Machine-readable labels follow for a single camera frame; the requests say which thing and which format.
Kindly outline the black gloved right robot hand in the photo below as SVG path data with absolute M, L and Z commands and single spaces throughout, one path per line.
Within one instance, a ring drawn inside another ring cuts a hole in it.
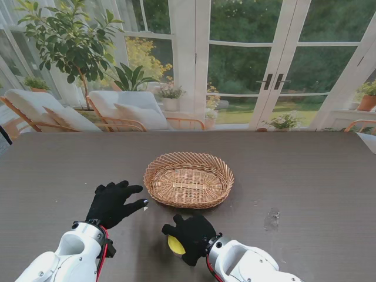
M 217 236 L 212 224 L 201 214 L 184 219 L 180 214 L 173 217 L 175 226 L 165 224 L 164 235 L 175 237 L 184 247 L 182 260 L 189 266 L 196 266 L 201 257 L 205 257 L 209 241 Z

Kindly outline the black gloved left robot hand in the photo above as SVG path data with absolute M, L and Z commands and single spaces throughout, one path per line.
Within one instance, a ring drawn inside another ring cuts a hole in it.
M 85 221 L 97 220 L 105 229 L 115 227 L 125 217 L 148 205 L 147 199 L 139 199 L 126 204 L 130 196 L 140 193 L 142 190 L 142 186 L 130 185 L 127 180 L 117 184 L 110 182 L 106 186 L 99 185 L 95 190 L 95 196 Z

